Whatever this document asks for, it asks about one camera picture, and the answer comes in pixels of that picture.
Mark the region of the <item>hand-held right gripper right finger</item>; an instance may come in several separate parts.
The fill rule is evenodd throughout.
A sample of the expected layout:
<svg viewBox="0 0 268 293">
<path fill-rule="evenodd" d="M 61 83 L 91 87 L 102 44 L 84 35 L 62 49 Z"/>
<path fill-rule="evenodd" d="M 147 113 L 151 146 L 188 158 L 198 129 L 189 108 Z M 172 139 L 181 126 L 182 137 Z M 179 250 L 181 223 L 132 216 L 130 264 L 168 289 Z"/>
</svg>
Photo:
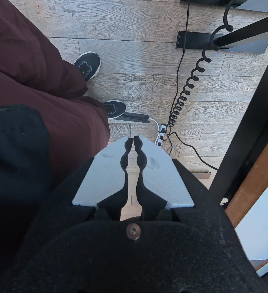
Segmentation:
<svg viewBox="0 0 268 293">
<path fill-rule="evenodd" d="M 142 220 L 156 220 L 162 210 L 193 208 L 188 192 L 171 157 L 143 135 L 134 137 L 140 168 L 136 198 L 142 207 Z"/>
</svg>

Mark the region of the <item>small brown floor plate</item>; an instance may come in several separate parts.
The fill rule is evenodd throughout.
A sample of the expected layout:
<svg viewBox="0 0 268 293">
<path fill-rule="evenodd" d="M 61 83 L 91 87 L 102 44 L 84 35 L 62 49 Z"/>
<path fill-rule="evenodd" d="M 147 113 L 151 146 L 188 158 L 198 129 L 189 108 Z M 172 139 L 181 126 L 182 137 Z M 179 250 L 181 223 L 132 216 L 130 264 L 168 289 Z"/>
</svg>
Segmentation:
<svg viewBox="0 0 268 293">
<path fill-rule="evenodd" d="M 201 179 L 210 179 L 211 176 L 211 172 L 198 172 L 198 171 L 192 171 L 191 172 L 197 179 L 201 180 Z"/>
</svg>

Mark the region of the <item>person's maroon pants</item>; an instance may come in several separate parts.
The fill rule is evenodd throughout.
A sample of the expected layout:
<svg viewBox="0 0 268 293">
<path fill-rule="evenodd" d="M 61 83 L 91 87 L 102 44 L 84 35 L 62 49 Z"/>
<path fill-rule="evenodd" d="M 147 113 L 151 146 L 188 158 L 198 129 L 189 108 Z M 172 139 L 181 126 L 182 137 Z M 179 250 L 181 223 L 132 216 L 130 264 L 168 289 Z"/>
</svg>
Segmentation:
<svg viewBox="0 0 268 293">
<path fill-rule="evenodd" d="M 50 136 L 53 178 L 61 183 L 110 138 L 102 103 L 84 94 L 79 69 L 12 3 L 0 1 L 0 105 L 41 114 Z"/>
</svg>

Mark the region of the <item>white power strip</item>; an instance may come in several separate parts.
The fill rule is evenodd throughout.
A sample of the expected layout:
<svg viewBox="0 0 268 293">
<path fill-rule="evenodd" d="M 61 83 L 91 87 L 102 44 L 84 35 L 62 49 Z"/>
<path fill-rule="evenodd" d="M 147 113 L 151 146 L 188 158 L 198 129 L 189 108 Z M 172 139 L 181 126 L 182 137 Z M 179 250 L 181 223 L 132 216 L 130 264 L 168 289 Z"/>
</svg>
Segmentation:
<svg viewBox="0 0 268 293">
<path fill-rule="evenodd" d="M 157 145 L 160 148 L 161 148 L 162 143 L 164 141 L 164 136 L 165 136 L 165 133 L 166 133 L 166 128 L 167 128 L 167 125 L 166 124 L 161 124 L 159 126 L 159 129 L 158 129 L 158 134 L 157 134 L 157 138 L 155 140 L 155 145 Z"/>
</svg>

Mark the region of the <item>person's right black sneaker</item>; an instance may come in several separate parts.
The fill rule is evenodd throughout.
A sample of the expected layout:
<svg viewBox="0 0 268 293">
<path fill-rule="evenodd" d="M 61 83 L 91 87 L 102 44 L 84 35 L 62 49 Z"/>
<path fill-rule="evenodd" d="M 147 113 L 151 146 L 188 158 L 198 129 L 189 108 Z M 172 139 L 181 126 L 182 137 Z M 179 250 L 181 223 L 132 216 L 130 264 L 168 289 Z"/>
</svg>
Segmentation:
<svg viewBox="0 0 268 293">
<path fill-rule="evenodd" d="M 109 100 L 102 103 L 108 119 L 116 119 L 122 116 L 126 111 L 126 105 L 124 102 L 119 100 Z"/>
</svg>

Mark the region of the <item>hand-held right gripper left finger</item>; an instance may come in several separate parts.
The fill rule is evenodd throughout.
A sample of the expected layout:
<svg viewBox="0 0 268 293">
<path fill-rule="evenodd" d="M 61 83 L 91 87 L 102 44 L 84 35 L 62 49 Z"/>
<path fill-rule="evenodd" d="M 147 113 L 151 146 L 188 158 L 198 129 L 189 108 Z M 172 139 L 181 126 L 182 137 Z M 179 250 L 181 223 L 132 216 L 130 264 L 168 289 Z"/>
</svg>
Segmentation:
<svg viewBox="0 0 268 293">
<path fill-rule="evenodd" d="M 74 199 L 74 206 L 105 209 L 112 220 L 121 219 L 128 201 L 128 155 L 133 138 L 122 137 L 93 159 Z"/>
</svg>

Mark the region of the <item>person's black sneaker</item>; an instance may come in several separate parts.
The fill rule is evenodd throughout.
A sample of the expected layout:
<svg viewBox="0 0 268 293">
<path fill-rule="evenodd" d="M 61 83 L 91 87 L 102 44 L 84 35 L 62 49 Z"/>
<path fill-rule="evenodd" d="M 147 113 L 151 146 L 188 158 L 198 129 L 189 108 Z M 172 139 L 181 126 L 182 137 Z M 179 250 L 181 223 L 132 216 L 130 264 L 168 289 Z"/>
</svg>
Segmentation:
<svg viewBox="0 0 268 293">
<path fill-rule="evenodd" d="M 79 69 L 85 81 L 94 78 L 101 68 L 101 59 L 95 52 L 85 52 L 81 54 L 74 65 Z"/>
<path fill-rule="evenodd" d="M 109 100 L 102 103 L 108 119 L 116 119 L 122 116 L 126 111 L 126 105 L 124 102 L 119 100 Z"/>
</svg>

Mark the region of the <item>person's black jacket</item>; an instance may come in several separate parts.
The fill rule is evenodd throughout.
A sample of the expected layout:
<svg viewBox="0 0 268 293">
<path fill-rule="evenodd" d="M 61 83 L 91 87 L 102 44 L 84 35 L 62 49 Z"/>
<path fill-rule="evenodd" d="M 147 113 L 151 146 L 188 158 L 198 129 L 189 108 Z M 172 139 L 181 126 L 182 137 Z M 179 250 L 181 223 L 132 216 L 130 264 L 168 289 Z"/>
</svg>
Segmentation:
<svg viewBox="0 0 268 293">
<path fill-rule="evenodd" d="M 0 277 L 51 193 L 48 130 L 26 105 L 0 105 Z"/>
</svg>

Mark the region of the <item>black metal desk leg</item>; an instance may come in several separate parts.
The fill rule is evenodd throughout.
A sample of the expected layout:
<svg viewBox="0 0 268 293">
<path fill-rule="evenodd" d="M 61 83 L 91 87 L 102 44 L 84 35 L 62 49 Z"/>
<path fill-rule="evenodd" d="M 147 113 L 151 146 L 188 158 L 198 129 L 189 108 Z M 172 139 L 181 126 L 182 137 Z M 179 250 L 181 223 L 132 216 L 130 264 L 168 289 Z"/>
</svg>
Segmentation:
<svg viewBox="0 0 268 293">
<path fill-rule="evenodd" d="M 210 33 L 187 32 L 186 49 L 205 49 Z M 185 31 L 179 31 L 176 49 L 183 49 Z M 268 17 L 226 35 L 216 34 L 214 43 L 220 51 L 264 54 L 268 47 Z"/>
</svg>

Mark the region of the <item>person's left black sneaker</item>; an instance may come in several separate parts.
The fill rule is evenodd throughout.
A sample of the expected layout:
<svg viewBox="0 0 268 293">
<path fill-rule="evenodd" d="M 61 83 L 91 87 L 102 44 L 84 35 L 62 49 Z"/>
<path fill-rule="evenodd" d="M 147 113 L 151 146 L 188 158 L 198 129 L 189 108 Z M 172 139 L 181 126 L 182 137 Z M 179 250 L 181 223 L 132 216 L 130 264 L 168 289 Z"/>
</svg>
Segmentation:
<svg viewBox="0 0 268 293">
<path fill-rule="evenodd" d="M 94 78 L 101 68 L 101 59 L 95 52 L 85 52 L 81 54 L 74 65 L 79 69 L 85 81 Z"/>
</svg>

